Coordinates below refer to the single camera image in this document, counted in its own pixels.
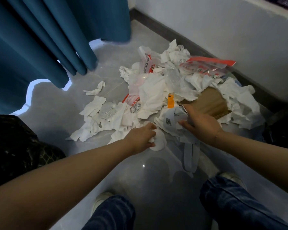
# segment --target cardboard box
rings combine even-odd
[[[228,110],[226,100],[223,99],[221,93],[212,87],[206,88],[196,100],[191,102],[183,100],[180,103],[190,104],[199,112],[213,116],[216,119],[231,112]]]

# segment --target pile of trash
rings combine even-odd
[[[251,85],[241,87],[226,69],[235,61],[192,57],[184,46],[177,46],[176,40],[162,54],[144,46],[138,52],[142,62],[134,63],[131,68],[119,68],[120,77],[129,85],[129,94],[122,102],[114,104],[97,96],[105,86],[104,81],[96,90],[84,90],[95,98],[80,113],[85,123],[70,136],[71,139],[84,142],[100,131],[115,129],[109,142],[112,143],[123,139],[132,128],[147,123],[141,123],[142,120],[160,112],[154,118],[157,127],[179,137],[181,142],[189,142],[188,133],[177,123],[187,120],[188,114],[177,102],[196,100],[207,87],[219,90],[231,110],[218,120],[219,123],[233,122],[246,129],[264,123],[259,104],[252,96],[254,88]]]

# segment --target white sneaker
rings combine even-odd
[[[94,201],[91,216],[93,215],[93,213],[95,212],[97,207],[103,203],[103,201],[105,201],[107,198],[110,198],[113,195],[114,194],[112,194],[110,192],[105,192],[105,193],[101,193],[100,195],[98,195]]]
[[[235,183],[238,183],[239,185],[242,186],[243,189],[246,190],[246,185],[244,184],[244,182],[241,180],[241,178],[238,177],[237,174],[234,174],[234,173],[229,173],[229,172],[225,172],[225,173],[222,173],[220,174],[219,176],[221,177],[224,177],[224,178],[227,178]]]

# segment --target baseboard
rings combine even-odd
[[[192,42],[188,38],[180,35],[179,33],[175,32],[174,30],[168,28],[167,26],[163,25],[162,23],[148,17],[147,15],[141,13],[135,8],[132,8],[129,11],[130,14],[130,21],[137,20],[138,22],[142,23],[144,26],[149,28],[150,30],[154,31],[161,37],[165,38],[168,41],[173,41],[176,39],[177,44],[183,45],[185,48],[188,49],[191,55],[198,55],[198,56],[205,56],[205,57],[215,57],[208,51],[204,50],[196,43]],[[269,93],[265,88],[256,84],[254,81],[247,78],[238,70],[231,68],[232,73],[238,79],[238,81],[242,84],[242,86],[252,85],[255,89],[254,98],[257,102],[262,104],[264,107],[269,109],[270,111],[276,113],[283,109],[287,103],[282,100],[279,100],[271,93]]]

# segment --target curtain fold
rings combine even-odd
[[[63,88],[62,65],[72,75],[95,69],[88,42],[130,36],[127,0],[0,0],[0,114],[23,106],[31,81]]]

